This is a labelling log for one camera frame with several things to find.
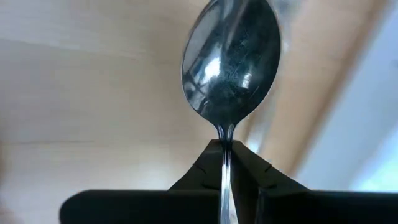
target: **beige background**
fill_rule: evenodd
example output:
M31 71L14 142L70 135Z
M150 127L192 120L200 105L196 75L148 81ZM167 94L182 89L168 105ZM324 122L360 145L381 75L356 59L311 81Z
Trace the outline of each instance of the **beige background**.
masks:
M185 173L216 137L179 74L206 2L0 1L0 223L57 223L81 190L166 189ZM294 167L375 2L307 0L297 15L261 154L278 168Z

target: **spoon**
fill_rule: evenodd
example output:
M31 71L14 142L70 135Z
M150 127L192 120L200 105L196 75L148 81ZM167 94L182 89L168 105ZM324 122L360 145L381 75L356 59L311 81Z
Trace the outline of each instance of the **spoon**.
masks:
M279 25L266 0L212 0L191 31L182 86L191 107L217 129L223 147L221 224L230 223L234 129L267 95L280 53Z

